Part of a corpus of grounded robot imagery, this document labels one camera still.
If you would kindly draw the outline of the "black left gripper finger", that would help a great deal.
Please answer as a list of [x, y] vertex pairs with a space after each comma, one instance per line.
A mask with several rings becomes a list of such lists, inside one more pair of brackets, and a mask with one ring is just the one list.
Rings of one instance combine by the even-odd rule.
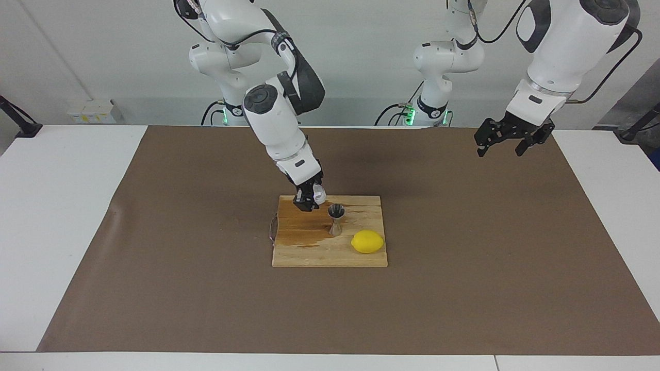
[[474, 134], [477, 155], [482, 158], [489, 148], [508, 139], [509, 124], [505, 121], [485, 119]]
[[519, 145], [516, 146], [516, 155], [522, 157], [531, 146], [544, 144], [553, 131], [554, 128], [539, 128], [534, 133], [525, 133]]

